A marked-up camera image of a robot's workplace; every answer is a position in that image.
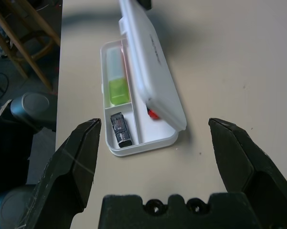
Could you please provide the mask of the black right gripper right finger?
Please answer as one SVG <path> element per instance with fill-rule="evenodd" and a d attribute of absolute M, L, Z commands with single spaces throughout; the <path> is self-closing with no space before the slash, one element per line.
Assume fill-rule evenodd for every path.
<path fill-rule="evenodd" d="M 228 192 L 246 195 L 264 229 L 287 229 L 287 180 L 271 158 L 234 123 L 210 118 L 214 154 Z"/>

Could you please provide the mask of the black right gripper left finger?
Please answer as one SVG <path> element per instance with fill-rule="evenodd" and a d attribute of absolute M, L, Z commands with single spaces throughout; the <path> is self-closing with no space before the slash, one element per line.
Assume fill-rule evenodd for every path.
<path fill-rule="evenodd" d="M 87 207 L 96 170 L 101 119 L 79 124 L 47 163 L 17 229 L 68 229 Z"/>

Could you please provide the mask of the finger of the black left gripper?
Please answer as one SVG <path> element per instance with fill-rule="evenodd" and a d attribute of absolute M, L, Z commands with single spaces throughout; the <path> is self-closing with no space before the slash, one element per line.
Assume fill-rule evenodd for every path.
<path fill-rule="evenodd" d="M 152 9 L 152 0 L 137 0 L 137 2 L 146 10 Z"/>

